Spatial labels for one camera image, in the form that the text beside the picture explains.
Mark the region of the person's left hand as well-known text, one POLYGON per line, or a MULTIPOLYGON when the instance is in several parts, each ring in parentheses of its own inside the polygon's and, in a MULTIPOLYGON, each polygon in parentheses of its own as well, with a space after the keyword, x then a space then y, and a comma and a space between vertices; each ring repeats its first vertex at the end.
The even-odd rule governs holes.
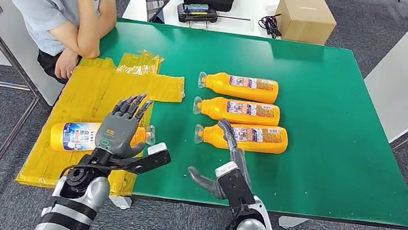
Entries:
POLYGON ((80 56, 74 51, 65 48, 61 52, 55 64, 55 75, 59 79, 68 80, 73 74, 73 70, 79 63, 80 56))

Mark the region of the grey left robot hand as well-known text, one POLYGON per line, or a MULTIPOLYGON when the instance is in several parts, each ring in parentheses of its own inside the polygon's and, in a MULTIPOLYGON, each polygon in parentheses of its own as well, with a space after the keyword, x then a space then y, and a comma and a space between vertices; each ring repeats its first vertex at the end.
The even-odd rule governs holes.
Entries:
POLYGON ((96 146, 118 159, 132 158, 143 151, 143 143, 132 146, 131 140, 152 102, 153 99, 146 99, 145 92, 118 101, 96 133, 96 146))

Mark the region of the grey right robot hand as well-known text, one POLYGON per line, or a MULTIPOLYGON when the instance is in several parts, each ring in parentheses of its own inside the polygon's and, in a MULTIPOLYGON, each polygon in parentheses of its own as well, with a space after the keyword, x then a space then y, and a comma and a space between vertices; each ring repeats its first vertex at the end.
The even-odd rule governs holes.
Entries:
POLYGON ((191 179, 215 198, 227 199, 233 208, 243 204, 254 204, 245 152, 238 147, 235 132, 229 121, 221 119, 217 125, 223 130, 223 139, 229 147, 230 161, 216 168, 216 180, 202 176, 197 168, 191 166, 188 168, 191 179))

